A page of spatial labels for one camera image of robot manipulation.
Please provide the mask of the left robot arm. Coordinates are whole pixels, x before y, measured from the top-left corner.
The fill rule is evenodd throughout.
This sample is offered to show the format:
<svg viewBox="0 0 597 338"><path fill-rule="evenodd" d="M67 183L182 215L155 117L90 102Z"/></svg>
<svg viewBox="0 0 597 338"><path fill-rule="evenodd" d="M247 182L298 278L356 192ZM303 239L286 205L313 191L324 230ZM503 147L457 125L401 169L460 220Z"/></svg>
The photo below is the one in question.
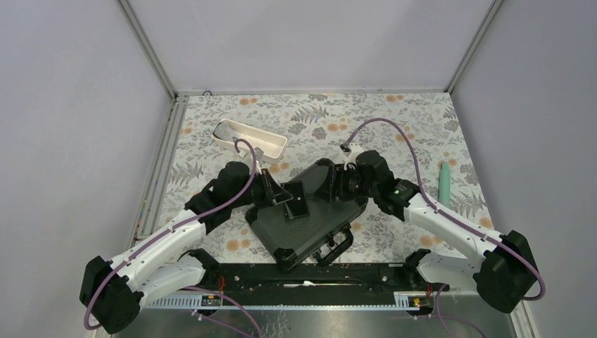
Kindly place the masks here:
<svg viewBox="0 0 597 338"><path fill-rule="evenodd" d="M114 334L127 327L155 298L196 284L201 289L214 287L217 268L199 259L176 268L165 287L158 286L156 272L184 246L229 220L234 209L276 206L292 199L268 169L237 161L227 163L166 226L111 259L97 256L87 263L79 295L86 308L85 329L102 327Z"/></svg>

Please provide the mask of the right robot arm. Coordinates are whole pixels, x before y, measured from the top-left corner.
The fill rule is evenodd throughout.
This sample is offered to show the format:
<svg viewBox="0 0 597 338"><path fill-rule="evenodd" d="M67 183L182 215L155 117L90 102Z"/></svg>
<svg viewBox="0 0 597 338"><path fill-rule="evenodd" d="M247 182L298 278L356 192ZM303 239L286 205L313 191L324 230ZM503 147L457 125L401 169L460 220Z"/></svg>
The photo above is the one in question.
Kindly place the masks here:
<svg viewBox="0 0 597 338"><path fill-rule="evenodd" d="M329 167L323 185L331 200L372 199L383 213L440 237L459 251L455 258L420 249L407 257L403 279L421 290L429 283L478 293L492 308L511 313L540 280L527 238L470 222L426 195L415 183L394 177L377 151L360 151Z"/></svg>

